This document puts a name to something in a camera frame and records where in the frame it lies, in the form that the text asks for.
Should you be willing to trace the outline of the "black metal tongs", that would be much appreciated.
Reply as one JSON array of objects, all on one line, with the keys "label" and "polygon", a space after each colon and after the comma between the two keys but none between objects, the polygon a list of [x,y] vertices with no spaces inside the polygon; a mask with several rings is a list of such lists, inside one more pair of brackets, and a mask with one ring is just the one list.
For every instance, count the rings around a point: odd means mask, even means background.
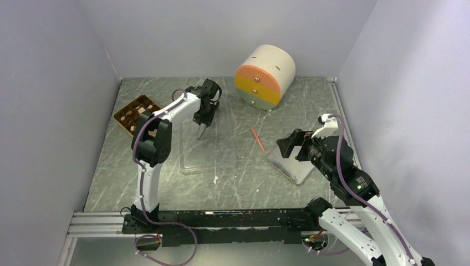
[{"label": "black metal tongs", "polygon": [[204,124],[204,123],[201,123],[201,124],[199,125],[198,131],[197,131],[197,135],[196,135],[196,139],[197,139],[197,140],[200,140],[200,139],[202,138],[202,136],[203,136],[203,134],[204,134],[204,132],[205,132],[206,127],[207,127],[207,126],[206,126],[206,124]]}]

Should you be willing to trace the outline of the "silver tin lid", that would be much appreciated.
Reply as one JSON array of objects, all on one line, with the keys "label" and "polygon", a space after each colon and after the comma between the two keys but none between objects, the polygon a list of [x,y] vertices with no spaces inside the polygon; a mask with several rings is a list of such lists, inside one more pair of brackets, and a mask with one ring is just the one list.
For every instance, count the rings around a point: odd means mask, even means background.
[{"label": "silver tin lid", "polygon": [[267,160],[288,180],[292,181],[296,185],[301,185],[315,170],[315,167],[311,162],[300,162],[295,159],[300,148],[300,146],[294,146],[292,153],[288,158],[282,158],[278,146],[267,153]]}]

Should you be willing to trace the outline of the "gold chocolate tin box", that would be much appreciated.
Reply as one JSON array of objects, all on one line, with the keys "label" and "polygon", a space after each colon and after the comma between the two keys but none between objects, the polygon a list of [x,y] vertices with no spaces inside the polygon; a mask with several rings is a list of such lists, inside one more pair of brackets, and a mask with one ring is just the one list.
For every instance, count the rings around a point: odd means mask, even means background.
[{"label": "gold chocolate tin box", "polygon": [[156,104],[147,95],[139,95],[130,103],[125,105],[117,111],[113,118],[130,136],[136,132],[137,120],[140,114],[144,112],[154,112],[161,109],[161,106]]}]

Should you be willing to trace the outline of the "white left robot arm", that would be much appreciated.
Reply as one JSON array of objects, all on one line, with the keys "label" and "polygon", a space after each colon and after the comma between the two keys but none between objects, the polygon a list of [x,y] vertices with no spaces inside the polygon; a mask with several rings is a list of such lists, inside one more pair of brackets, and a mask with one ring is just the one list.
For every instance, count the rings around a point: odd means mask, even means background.
[{"label": "white left robot arm", "polygon": [[174,128],[194,115],[193,121],[199,125],[196,139],[201,139],[211,126],[222,95],[220,88],[208,93],[182,89],[180,92],[181,96],[169,105],[144,115],[132,143],[132,159],[138,165],[138,185],[131,214],[145,233],[153,232],[159,224],[159,178],[161,167],[171,153]]}]

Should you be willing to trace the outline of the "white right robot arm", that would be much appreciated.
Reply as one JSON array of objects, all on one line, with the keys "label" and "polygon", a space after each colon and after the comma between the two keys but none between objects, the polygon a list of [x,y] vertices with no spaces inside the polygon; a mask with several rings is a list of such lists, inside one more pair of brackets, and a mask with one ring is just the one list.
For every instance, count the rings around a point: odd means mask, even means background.
[{"label": "white right robot arm", "polygon": [[318,120],[322,127],[316,131],[294,129],[287,137],[278,139],[280,156],[287,159],[299,147],[294,158],[312,164],[367,231],[356,228],[321,197],[304,207],[306,226],[333,234],[366,265],[433,265],[432,259],[420,255],[403,236],[371,176],[354,165],[354,151],[344,138],[344,118],[324,114]]}]

